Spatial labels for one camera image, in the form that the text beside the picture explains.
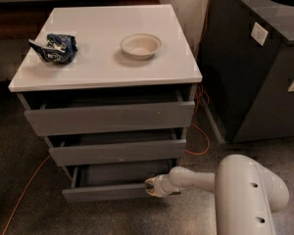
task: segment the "small white bowl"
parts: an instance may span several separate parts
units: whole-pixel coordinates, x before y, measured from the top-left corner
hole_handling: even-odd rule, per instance
[[[151,58],[161,47],[161,41],[151,34],[133,34],[121,41],[121,49],[135,60]]]

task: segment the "cable on floor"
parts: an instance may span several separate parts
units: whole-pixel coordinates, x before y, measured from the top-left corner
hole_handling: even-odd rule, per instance
[[[34,177],[36,176],[36,174],[38,173],[38,171],[40,171],[40,169],[43,167],[43,165],[45,165],[45,163],[50,159],[50,157],[51,157],[51,156],[49,155],[49,156],[48,156],[48,157],[47,157],[47,158],[46,158],[46,159],[40,164],[40,166],[37,168],[36,172],[35,172],[35,173],[32,175],[32,177],[30,178],[29,182],[27,183],[26,187],[24,188],[24,190],[23,190],[21,196],[19,197],[19,200],[18,200],[17,204],[15,205],[15,207],[14,207],[14,209],[13,209],[13,211],[12,211],[10,217],[9,217],[9,220],[8,220],[8,222],[7,222],[7,224],[6,224],[6,227],[4,228],[4,230],[3,230],[3,232],[2,232],[2,235],[5,235],[6,232],[8,231],[9,226],[10,226],[10,223],[11,223],[11,221],[12,221],[12,219],[13,219],[13,217],[14,217],[14,215],[15,215],[15,213],[16,213],[16,211],[17,211],[17,209],[18,209],[18,207],[19,207],[19,205],[20,205],[20,203],[21,203],[21,201],[22,201],[22,199],[23,199],[23,197],[24,197],[24,195],[25,195],[25,193],[26,193],[28,187],[29,187],[29,185],[31,184],[32,180],[34,179]]]
[[[210,3],[211,3],[211,0],[208,0],[202,35],[201,35],[201,38],[200,38],[200,40],[199,40],[199,42],[197,44],[197,47],[196,47],[196,50],[195,50],[195,53],[194,53],[195,59],[197,59],[197,55],[198,55],[198,52],[199,52],[199,47],[200,47],[200,45],[201,45],[201,43],[202,43],[202,41],[203,41],[203,39],[204,39],[204,37],[206,35],[206,32],[207,32]],[[197,90],[196,90],[196,93],[195,93],[195,102],[196,102],[196,104],[195,104],[195,109],[194,109],[193,115],[195,115],[197,113],[199,106],[207,107],[209,105],[210,97],[209,97],[207,91],[204,89],[204,86],[203,86],[202,83],[197,84]],[[201,156],[201,155],[206,154],[209,151],[209,148],[210,148],[210,139],[209,139],[208,135],[205,133],[204,130],[202,130],[197,125],[195,125],[193,123],[191,123],[190,125],[192,127],[196,128],[199,132],[201,132],[204,135],[204,137],[207,140],[207,146],[206,146],[206,148],[205,148],[205,150],[203,152],[195,153],[195,152],[191,152],[191,151],[188,151],[188,150],[185,149],[184,153],[194,155],[194,156]]]

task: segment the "bottom drawer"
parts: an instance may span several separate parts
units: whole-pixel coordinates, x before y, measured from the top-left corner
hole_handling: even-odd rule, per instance
[[[77,166],[72,189],[63,191],[68,202],[90,202],[149,197],[144,181],[167,174],[176,160]]]

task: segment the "gray floor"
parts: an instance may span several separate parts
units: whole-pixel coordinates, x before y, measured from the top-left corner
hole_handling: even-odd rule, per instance
[[[47,145],[26,122],[17,97],[0,84],[0,234],[27,181],[48,156]],[[257,160],[282,177],[289,187],[287,208],[273,215],[277,234],[294,235],[294,137],[242,144],[219,144],[205,111],[194,123],[209,135],[212,145],[201,157],[184,155],[182,165],[214,172],[230,154]],[[194,129],[187,147],[200,151],[205,140]],[[51,160],[40,170],[16,212],[7,234],[216,234],[214,196],[190,189],[165,199],[136,199],[68,204],[62,190],[70,187]]]

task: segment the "open drawer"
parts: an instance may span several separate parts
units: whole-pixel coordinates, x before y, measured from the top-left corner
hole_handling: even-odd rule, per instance
[[[186,144],[176,139],[174,129],[53,136],[50,141],[55,147],[49,152],[58,166],[179,158]]]
[[[42,99],[40,109],[24,113],[38,136],[188,127],[194,109],[172,86],[55,91]]]
[[[63,191],[68,202],[149,197],[144,181],[166,174],[176,160],[77,166],[72,188]]]

